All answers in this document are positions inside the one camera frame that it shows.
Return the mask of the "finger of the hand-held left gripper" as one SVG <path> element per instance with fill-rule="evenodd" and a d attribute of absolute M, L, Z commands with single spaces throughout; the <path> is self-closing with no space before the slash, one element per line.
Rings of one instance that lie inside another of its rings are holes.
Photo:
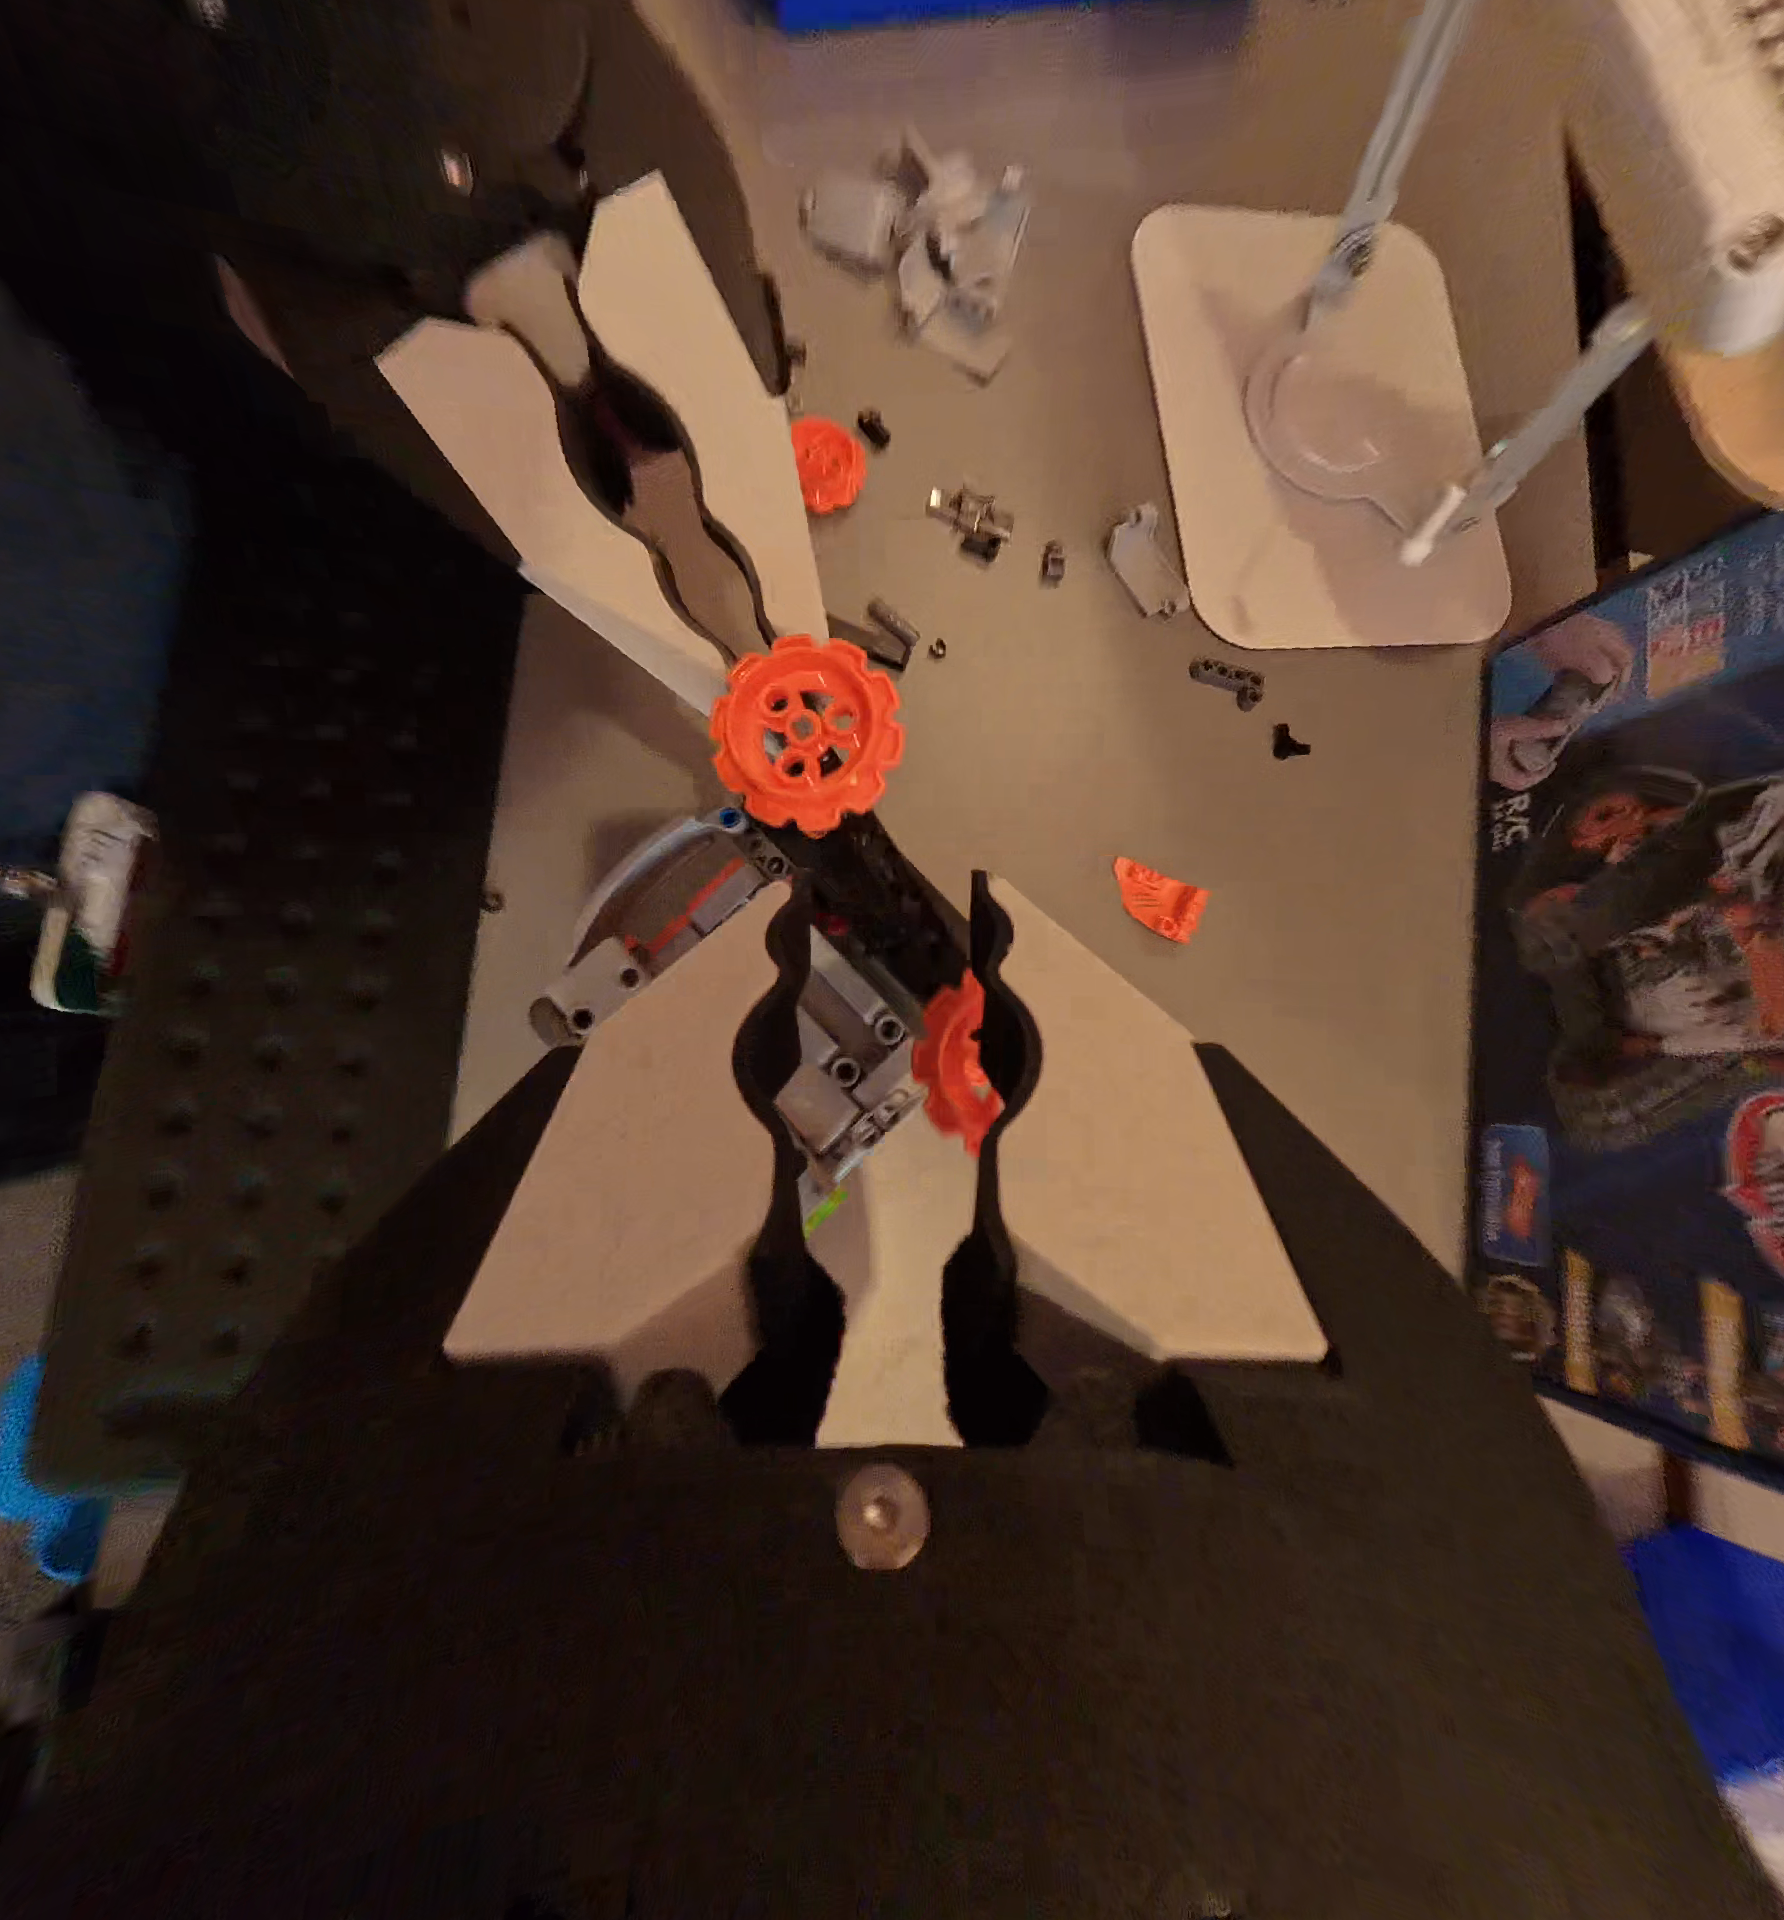
<path fill-rule="evenodd" d="M 673 412 L 703 521 L 749 562 L 766 631 L 827 636 L 784 397 L 765 386 L 661 173 L 596 204 L 578 296 L 596 344 Z"/>
<path fill-rule="evenodd" d="M 506 329 L 425 318 L 377 371 L 516 553 L 520 578 L 697 715 L 730 651 L 686 609 L 671 557 L 573 471 L 566 390 Z"/>

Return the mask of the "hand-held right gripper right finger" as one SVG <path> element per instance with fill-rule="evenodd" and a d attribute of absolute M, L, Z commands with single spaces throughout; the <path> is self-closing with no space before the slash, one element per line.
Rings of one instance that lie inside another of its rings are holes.
<path fill-rule="evenodd" d="M 962 1441 L 1218 1441 L 1200 1375 L 1329 1342 L 1190 1031 L 998 878 L 974 878 L 1000 1101 L 954 1250 Z"/>

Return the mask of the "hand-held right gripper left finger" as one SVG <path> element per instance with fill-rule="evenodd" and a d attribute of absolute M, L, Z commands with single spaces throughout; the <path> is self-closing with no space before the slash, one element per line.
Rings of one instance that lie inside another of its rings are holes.
<path fill-rule="evenodd" d="M 777 979 L 756 900 L 631 996 L 573 1064 L 447 1335 L 456 1364 L 598 1362 L 628 1401 L 653 1373 L 726 1389 L 756 1356 L 746 1259 L 772 1141 L 736 1031 Z"/>

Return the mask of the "building kit robot model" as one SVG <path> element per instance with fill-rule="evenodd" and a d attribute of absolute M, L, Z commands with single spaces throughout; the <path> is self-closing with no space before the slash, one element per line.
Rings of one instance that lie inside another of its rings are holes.
<path fill-rule="evenodd" d="M 800 1062 L 777 1109 L 812 1226 L 911 1115 L 978 1150 L 1000 1111 L 981 1061 L 982 987 L 963 916 L 871 811 L 905 754 L 879 651 L 784 636 L 730 670 L 708 732 L 728 798 L 653 830 L 596 884 L 529 1021 L 547 1047 L 583 1047 L 771 886 L 806 881 Z"/>

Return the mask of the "small orange gear wheel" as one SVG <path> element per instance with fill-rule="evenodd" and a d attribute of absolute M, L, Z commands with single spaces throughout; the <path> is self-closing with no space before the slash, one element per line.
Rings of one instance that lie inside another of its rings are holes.
<path fill-rule="evenodd" d="M 837 420 L 798 415 L 789 424 L 789 449 L 808 516 L 837 516 L 857 505 L 870 456 Z"/>

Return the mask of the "cluster of grey panel pieces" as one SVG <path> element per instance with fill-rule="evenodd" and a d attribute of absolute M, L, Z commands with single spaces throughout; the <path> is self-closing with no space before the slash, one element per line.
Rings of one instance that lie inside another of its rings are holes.
<path fill-rule="evenodd" d="M 868 167 L 821 171 L 798 199 L 808 245 L 884 284 L 901 337 L 981 388 L 1012 355 L 1004 316 L 1031 208 L 1022 163 L 987 167 L 915 126 Z"/>

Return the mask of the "orange panel piece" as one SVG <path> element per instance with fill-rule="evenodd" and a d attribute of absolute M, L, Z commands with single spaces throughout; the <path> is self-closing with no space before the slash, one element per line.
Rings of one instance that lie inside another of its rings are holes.
<path fill-rule="evenodd" d="M 1190 946 L 1203 921 L 1208 891 L 1160 870 L 1118 855 L 1114 884 L 1123 911 L 1147 930 L 1173 946 Z"/>

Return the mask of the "dark perforated tray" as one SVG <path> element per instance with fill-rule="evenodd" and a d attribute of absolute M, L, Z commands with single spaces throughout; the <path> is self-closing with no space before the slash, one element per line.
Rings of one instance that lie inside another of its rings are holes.
<path fill-rule="evenodd" d="M 42 1484 L 175 1478 L 447 1145 L 520 598 L 447 530 L 313 523 L 195 581 L 44 1342 Z"/>

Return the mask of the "blue storage bin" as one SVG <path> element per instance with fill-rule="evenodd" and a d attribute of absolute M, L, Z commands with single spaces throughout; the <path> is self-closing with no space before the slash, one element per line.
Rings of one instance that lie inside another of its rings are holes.
<path fill-rule="evenodd" d="M 1028 17 L 1116 17 L 1162 8 L 1203 10 L 1200 2 L 754 2 L 750 10 L 789 36 L 844 35 L 1000 23 Z"/>

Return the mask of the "grey panel piece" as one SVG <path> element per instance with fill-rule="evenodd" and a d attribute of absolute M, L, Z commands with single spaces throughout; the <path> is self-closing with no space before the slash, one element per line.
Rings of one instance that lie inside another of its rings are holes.
<path fill-rule="evenodd" d="M 1170 621 L 1190 609 L 1190 589 L 1168 553 L 1156 502 L 1125 510 L 1104 539 L 1105 562 L 1128 599 L 1148 621 Z"/>

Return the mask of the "blue robot kit box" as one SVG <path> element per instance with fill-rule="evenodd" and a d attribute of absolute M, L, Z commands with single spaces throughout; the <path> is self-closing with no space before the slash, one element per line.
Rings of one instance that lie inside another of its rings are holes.
<path fill-rule="evenodd" d="M 1494 1334 L 1784 1492 L 1784 513 L 1489 661 L 1471 1066 Z"/>

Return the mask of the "blue plastic crate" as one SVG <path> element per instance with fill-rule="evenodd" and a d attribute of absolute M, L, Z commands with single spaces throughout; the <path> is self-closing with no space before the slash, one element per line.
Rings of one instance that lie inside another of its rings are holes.
<path fill-rule="evenodd" d="M 1721 1788 L 1784 1773 L 1784 1561 L 1675 1524 L 1624 1565 Z"/>

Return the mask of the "white rod with round tip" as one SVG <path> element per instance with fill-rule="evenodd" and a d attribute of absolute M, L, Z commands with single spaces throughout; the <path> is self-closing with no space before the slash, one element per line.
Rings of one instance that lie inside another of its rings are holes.
<path fill-rule="evenodd" d="M 1582 425 L 1592 404 L 1640 357 L 1652 337 L 1654 323 L 1647 301 L 1619 301 L 1597 325 L 1551 395 L 1494 442 L 1466 479 L 1441 490 L 1435 505 L 1403 536 L 1402 564 L 1422 568 L 1442 545 L 1497 516 L 1545 456 Z"/>

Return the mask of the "open instruction booklet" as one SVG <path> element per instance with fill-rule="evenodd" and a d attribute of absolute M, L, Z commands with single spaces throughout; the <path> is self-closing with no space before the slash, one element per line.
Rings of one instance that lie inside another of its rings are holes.
<path fill-rule="evenodd" d="M 1784 2 L 1625 2 L 1618 14 L 1663 120 L 1711 263 L 1711 352 L 1743 353 L 1784 323 Z"/>

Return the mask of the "white lamp base plate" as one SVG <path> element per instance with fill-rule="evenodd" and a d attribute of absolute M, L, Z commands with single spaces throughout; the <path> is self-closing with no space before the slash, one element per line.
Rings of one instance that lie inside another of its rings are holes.
<path fill-rule="evenodd" d="M 1332 241 L 1310 213 L 1172 204 L 1131 251 L 1192 610 L 1249 651 L 1456 649 L 1512 585 L 1491 516 L 1422 568 L 1403 536 L 1480 460 L 1437 257 L 1388 225 L 1305 325 Z"/>

